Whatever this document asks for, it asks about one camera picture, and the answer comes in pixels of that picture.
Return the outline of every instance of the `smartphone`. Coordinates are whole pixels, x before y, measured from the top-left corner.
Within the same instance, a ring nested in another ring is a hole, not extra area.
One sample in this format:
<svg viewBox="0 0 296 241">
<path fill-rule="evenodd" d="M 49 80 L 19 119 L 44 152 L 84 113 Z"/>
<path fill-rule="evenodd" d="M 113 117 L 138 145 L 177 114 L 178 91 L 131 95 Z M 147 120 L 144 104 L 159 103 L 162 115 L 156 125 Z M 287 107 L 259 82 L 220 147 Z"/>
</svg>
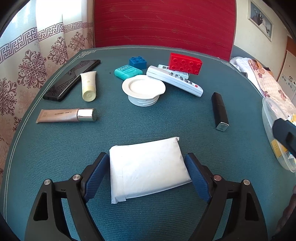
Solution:
<svg viewBox="0 0 296 241">
<path fill-rule="evenodd" d="M 92 71 L 98 66 L 101 61 L 98 60 L 86 60 L 81 61 L 69 72 L 63 75 L 43 96 L 45 100 L 61 101 L 63 100 L 69 91 L 75 86 L 75 84 L 81 81 L 81 73 Z"/>
</svg>

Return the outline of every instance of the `green tablecloth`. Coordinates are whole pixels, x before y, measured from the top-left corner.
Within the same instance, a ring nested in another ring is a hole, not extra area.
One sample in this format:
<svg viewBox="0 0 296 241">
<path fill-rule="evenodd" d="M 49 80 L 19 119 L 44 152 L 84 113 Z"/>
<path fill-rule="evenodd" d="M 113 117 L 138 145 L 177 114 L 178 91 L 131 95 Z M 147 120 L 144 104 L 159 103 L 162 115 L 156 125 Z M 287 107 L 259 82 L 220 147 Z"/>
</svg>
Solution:
<svg viewBox="0 0 296 241">
<path fill-rule="evenodd" d="M 114 69 L 128 64 L 132 56 L 143 56 L 147 65 L 167 64 L 170 52 L 198 57 L 203 61 L 198 76 L 190 80 L 204 93 L 198 98 L 165 83 L 166 92 L 150 107 L 131 104 L 122 91 L 122 80 Z M 55 82 L 81 60 L 100 59 L 97 97 L 85 102 L 81 83 L 62 102 L 42 99 Z M 215 129 L 211 96 L 222 95 L 230 127 Z M 41 123 L 35 121 L 41 109 L 97 108 L 98 121 Z M 284 170 L 268 142 L 261 116 L 262 98 L 254 86 L 229 63 L 184 50 L 161 47 L 110 47 L 79 52 L 58 70 L 40 90 L 23 117 L 7 156 L 0 195 L 0 211 L 16 235 L 23 240 L 27 219 L 44 179 L 62 181 L 81 173 L 101 151 L 113 145 L 127 145 L 180 137 L 182 154 L 193 152 L 203 165 L 226 180 L 249 179 L 257 193 L 272 235 L 287 206 L 295 175 Z M 230 207 L 227 202 L 216 237 L 220 237 Z M 63 202 L 73 238 L 67 202 Z M 206 203 L 192 183 L 144 197 L 111 204 L 110 174 L 94 199 L 88 203 L 92 217 L 108 240 L 188 240 Z"/>
</svg>

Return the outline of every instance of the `yellow label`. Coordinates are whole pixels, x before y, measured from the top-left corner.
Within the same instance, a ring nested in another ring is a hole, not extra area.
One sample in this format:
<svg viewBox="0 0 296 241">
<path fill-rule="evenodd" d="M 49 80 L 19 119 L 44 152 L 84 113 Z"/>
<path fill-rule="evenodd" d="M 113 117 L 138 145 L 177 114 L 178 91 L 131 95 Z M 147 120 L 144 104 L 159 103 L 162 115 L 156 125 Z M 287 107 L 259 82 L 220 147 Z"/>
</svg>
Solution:
<svg viewBox="0 0 296 241">
<path fill-rule="evenodd" d="M 280 144 L 280 145 L 281 145 L 281 147 L 282 147 L 283 151 L 284 151 L 284 152 L 287 152 L 287 150 L 288 150 L 288 149 L 287 149 L 287 148 L 285 148 L 285 147 L 284 147 L 282 144 Z"/>
<path fill-rule="evenodd" d="M 296 122 L 296 114 L 295 114 L 295 113 L 292 114 L 292 119 L 291 119 L 291 121 L 292 121 L 292 122 Z"/>
<path fill-rule="evenodd" d="M 274 154 L 276 155 L 276 158 L 279 158 L 281 156 L 281 150 L 279 148 L 279 145 L 278 145 L 278 142 L 277 142 L 276 139 L 274 139 L 271 142 L 271 146 L 272 146 L 272 149 L 274 151 Z"/>
</svg>

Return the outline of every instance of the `cosmetic tube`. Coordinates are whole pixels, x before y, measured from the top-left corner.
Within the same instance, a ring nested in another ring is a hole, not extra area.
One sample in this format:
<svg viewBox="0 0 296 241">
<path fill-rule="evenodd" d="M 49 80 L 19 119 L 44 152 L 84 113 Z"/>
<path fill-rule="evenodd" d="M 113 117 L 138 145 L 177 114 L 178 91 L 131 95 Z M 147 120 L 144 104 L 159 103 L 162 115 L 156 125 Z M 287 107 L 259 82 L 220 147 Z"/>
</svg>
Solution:
<svg viewBox="0 0 296 241">
<path fill-rule="evenodd" d="M 96 121 L 96 119 L 97 119 L 96 109 L 41 110 L 36 120 L 36 123 Z"/>
<path fill-rule="evenodd" d="M 96 71 L 80 74 L 82 83 L 82 99 L 90 102 L 96 98 Z"/>
</svg>

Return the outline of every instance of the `clear plastic container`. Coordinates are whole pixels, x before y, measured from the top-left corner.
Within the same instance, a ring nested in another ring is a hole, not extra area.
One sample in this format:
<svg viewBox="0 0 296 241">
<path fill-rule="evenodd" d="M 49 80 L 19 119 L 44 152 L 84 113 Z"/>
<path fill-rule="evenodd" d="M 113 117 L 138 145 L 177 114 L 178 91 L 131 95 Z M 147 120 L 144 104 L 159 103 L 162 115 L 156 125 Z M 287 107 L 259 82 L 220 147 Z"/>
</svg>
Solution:
<svg viewBox="0 0 296 241">
<path fill-rule="evenodd" d="M 272 126 L 274 124 L 274 121 L 282 118 L 284 120 L 287 120 L 287 117 L 285 113 L 282 111 L 282 109 L 278 106 L 278 104 L 273 101 L 270 98 L 263 98 L 262 100 L 262 120 L 263 125 L 269 140 L 269 143 L 272 147 L 272 150 L 274 151 L 274 154 L 279 161 L 279 163 L 282 165 L 283 168 L 286 170 L 289 170 L 291 172 L 296 171 L 296 165 L 295 165 L 295 158 L 288 159 L 288 155 L 286 153 L 287 149 L 280 144 L 273 136 L 272 134 Z"/>
</svg>

